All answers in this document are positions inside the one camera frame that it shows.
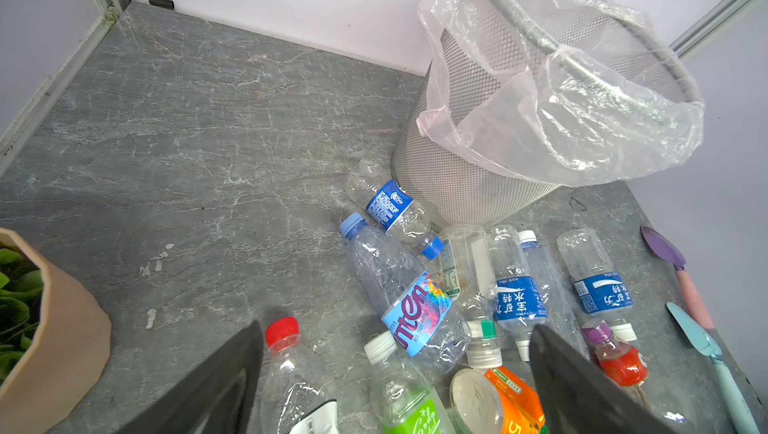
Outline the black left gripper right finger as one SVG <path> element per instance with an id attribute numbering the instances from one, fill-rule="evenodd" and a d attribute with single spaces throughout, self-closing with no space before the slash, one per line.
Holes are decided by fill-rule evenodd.
<path id="1" fill-rule="evenodd" d="M 534 328 L 530 365 L 550 433 L 671 433 L 547 326 Z"/>

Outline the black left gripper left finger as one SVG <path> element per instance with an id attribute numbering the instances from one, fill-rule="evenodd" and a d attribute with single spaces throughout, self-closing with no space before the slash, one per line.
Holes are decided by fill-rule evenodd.
<path id="1" fill-rule="evenodd" d="M 260 324 L 240 330 L 121 433 L 245 433 L 264 354 Z"/>

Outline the clear bottle red cap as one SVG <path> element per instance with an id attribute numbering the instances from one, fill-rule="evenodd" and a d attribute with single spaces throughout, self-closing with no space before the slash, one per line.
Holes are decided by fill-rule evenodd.
<path id="1" fill-rule="evenodd" d="M 303 344 L 297 319 L 274 322 L 265 340 L 270 361 L 260 401 L 262 431 L 339 434 L 339 391 L 320 357 Z"/>

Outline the clear bottle green label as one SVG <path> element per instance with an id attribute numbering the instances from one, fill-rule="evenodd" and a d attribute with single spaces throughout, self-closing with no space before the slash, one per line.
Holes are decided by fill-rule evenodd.
<path id="1" fill-rule="evenodd" d="M 435 388 L 389 331 L 364 351 L 372 368 L 370 402 L 383 433 L 455 433 Z"/>

